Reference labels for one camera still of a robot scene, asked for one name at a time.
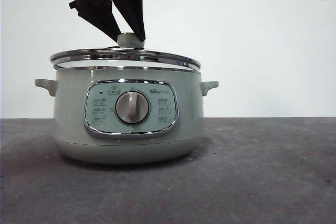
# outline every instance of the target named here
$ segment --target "side handle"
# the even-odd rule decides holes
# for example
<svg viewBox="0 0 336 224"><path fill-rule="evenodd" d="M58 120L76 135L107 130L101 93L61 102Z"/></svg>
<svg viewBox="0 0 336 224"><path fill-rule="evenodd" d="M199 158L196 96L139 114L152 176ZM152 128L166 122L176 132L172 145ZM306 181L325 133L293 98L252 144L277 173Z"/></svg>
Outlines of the side handle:
<svg viewBox="0 0 336 224"><path fill-rule="evenodd" d="M57 81L36 79L35 86L48 90L49 94L54 97L57 91Z"/></svg>
<svg viewBox="0 0 336 224"><path fill-rule="evenodd" d="M218 86L219 86L218 81L202 81L201 83L202 96L206 96L210 89L217 88Z"/></svg>

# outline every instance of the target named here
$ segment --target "brand logo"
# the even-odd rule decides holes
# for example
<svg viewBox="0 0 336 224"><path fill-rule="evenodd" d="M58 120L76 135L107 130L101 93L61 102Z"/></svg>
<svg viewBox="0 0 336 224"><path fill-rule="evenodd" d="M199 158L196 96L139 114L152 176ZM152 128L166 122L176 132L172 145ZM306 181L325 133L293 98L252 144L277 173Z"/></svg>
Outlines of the brand logo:
<svg viewBox="0 0 336 224"><path fill-rule="evenodd" d="M157 90L157 89L151 89L150 90L151 94L160 94L161 91Z"/></svg>

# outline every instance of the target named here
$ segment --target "dark gray tabletop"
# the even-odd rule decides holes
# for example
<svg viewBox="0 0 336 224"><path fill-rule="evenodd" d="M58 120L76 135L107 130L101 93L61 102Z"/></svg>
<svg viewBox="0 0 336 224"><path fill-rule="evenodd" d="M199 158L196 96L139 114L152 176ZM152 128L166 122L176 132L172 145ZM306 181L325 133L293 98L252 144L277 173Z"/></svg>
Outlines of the dark gray tabletop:
<svg viewBox="0 0 336 224"><path fill-rule="evenodd" d="M2 223L336 223L336 118L206 119L171 161L61 156L51 120L1 121Z"/></svg>

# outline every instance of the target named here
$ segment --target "rotary knob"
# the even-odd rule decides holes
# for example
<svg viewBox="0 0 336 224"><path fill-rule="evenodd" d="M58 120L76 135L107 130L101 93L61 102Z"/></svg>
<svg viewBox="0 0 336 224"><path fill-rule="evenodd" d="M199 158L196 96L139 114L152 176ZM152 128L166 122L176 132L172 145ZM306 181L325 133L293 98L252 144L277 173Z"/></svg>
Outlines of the rotary knob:
<svg viewBox="0 0 336 224"><path fill-rule="evenodd" d="M118 117L127 124L140 123L148 114L148 101L138 92L127 92L115 105Z"/></svg>

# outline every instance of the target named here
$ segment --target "stainless steel lid rim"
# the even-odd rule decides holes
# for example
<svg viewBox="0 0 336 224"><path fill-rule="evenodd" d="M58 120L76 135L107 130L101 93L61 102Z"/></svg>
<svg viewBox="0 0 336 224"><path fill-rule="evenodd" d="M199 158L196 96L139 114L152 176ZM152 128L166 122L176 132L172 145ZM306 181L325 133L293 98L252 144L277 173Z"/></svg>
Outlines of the stainless steel lid rim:
<svg viewBox="0 0 336 224"><path fill-rule="evenodd" d="M60 66L55 65L54 68L57 71L66 71L66 70L103 70L103 69L110 69L110 70L143 70L143 71L148 71L148 70L157 70L157 71L176 71L176 72L188 72L188 73L196 73L196 74L201 74L201 72L196 71L196 70L187 70L187 69L178 69L178 68L157 68L157 67L71 67L71 68L63 68Z"/></svg>
<svg viewBox="0 0 336 224"><path fill-rule="evenodd" d="M64 51L50 57L50 62L56 66L60 63L80 60L130 60L159 62L200 70L201 64L191 58L155 51L136 49L81 49Z"/></svg>

